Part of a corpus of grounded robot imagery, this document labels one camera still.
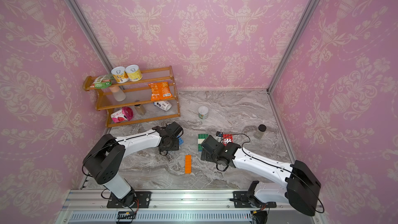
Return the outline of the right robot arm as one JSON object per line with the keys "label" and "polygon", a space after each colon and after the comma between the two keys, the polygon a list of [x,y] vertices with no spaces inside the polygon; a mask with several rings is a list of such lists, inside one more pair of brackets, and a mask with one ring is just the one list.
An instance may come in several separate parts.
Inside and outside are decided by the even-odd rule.
{"label": "right robot arm", "polygon": [[262,176],[279,185],[279,189],[266,189],[258,180],[251,183],[245,196],[236,196],[232,200],[244,206],[269,208],[270,203],[289,203],[295,210],[314,216],[321,205],[319,199],[321,183],[303,162],[295,160],[293,164],[279,162],[260,156],[243,145],[229,142],[226,145],[208,136],[201,144],[201,160],[228,168],[246,170]]}

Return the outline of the orange lego brick front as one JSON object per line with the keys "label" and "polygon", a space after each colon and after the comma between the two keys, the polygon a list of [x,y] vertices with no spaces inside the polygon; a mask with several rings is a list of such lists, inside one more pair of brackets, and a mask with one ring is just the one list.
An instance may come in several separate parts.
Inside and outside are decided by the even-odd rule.
{"label": "orange lego brick front", "polygon": [[184,173],[190,174],[192,172],[191,164],[185,164]]}

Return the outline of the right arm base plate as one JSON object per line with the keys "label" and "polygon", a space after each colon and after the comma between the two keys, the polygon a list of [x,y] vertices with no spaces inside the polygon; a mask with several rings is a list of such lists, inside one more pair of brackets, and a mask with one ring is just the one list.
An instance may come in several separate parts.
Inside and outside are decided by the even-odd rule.
{"label": "right arm base plate", "polygon": [[235,208],[276,208],[276,202],[263,203],[254,195],[250,195],[247,191],[234,191],[233,197],[230,199],[234,203]]}

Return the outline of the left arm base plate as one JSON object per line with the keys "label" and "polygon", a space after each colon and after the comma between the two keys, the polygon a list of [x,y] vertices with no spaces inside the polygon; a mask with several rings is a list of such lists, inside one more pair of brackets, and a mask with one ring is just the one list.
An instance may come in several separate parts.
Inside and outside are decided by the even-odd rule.
{"label": "left arm base plate", "polygon": [[124,198],[118,199],[113,193],[107,202],[107,208],[138,208],[147,209],[151,201],[151,191],[136,191],[133,194],[127,194]]}

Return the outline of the red lego brick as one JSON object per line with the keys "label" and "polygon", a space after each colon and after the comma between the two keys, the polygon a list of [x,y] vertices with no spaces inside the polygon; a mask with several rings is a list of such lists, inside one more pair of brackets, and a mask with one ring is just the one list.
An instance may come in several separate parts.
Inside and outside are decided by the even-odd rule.
{"label": "red lego brick", "polygon": [[222,141],[224,142],[233,142],[233,135],[231,134],[224,134]]}
{"label": "red lego brick", "polygon": [[221,141],[223,145],[227,146],[229,143],[233,143],[232,139],[224,139]]}

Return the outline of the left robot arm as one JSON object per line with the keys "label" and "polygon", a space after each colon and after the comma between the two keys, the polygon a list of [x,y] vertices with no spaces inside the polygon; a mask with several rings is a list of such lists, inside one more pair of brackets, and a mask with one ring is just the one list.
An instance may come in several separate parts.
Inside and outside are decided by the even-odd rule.
{"label": "left robot arm", "polygon": [[149,148],[157,148],[163,156],[170,151],[178,151],[182,135],[183,128],[175,121],[130,136],[114,137],[106,134],[83,159],[83,169],[87,170],[97,184],[108,189],[117,203],[131,207],[138,203],[138,197],[133,187],[119,173],[124,158]]}

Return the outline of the orange lego brick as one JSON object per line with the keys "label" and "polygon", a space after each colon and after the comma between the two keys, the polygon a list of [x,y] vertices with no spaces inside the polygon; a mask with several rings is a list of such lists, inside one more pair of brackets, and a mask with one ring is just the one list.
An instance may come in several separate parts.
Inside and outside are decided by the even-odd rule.
{"label": "orange lego brick", "polygon": [[190,174],[192,172],[191,164],[185,164],[184,173]]}
{"label": "orange lego brick", "polygon": [[192,156],[191,155],[185,156],[185,165],[189,166],[189,167],[192,165]]}

